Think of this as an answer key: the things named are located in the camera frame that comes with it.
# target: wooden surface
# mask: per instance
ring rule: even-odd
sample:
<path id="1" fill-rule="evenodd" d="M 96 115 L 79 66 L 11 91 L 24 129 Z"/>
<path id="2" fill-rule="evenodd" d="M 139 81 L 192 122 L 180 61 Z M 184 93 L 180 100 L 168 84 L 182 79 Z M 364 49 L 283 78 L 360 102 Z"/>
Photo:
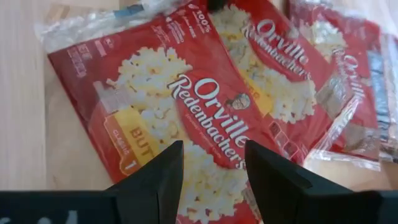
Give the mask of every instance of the wooden surface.
<path id="1" fill-rule="evenodd" d="M 398 9 L 397 1 L 336 1 L 398 34 L 390 13 Z M 120 5 L 118 0 L 56 2 Z M 50 0 L 0 0 L 0 190 L 104 189 L 111 181 L 34 35 L 34 23 L 43 21 L 49 6 Z M 308 166 L 352 189 L 398 189 L 397 165 L 388 164 L 383 172 L 335 162 L 308 161 Z"/>

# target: wooden table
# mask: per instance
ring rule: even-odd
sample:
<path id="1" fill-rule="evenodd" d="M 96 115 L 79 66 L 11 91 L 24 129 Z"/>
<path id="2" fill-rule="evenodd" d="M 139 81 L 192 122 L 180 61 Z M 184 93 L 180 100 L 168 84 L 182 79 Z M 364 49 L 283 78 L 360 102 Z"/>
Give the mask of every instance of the wooden table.
<path id="1" fill-rule="evenodd" d="M 117 9 L 133 0 L 121 1 L 57 2 Z M 390 13 L 397 1 L 336 1 L 398 34 Z M 50 0 L 0 0 L 0 190 L 105 189 L 111 181 L 34 35 L 34 23 L 43 21 L 49 6 Z M 307 162 L 352 189 L 398 189 L 397 165 L 373 172 L 342 162 Z"/>

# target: yellow label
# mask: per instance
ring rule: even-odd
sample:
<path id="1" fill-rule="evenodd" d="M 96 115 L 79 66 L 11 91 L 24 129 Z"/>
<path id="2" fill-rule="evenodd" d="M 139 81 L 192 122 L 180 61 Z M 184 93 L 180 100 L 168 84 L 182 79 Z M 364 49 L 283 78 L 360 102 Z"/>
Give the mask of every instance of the yellow label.
<path id="1" fill-rule="evenodd" d="M 160 153 L 157 140 L 150 134 L 137 110 L 129 107 L 113 116 L 141 166 Z"/>
<path id="2" fill-rule="evenodd" d="M 272 105 L 274 105 L 274 100 L 272 100 L 271 97 L 267 96 L 267 94 L 264 93 L 258 87 L 252 79 L 250 79 L 247 75 L 245 75 L 244 72 L 241 71 L 243 81 L 246 84 L 247 88 L 250 91 L 250 94 L 256 101 L 256 104 L 258 108 L 260 109 L 260 112 L 262 113 L 263 116 L 267 115 L 269 112 L 272 110 Z"/>

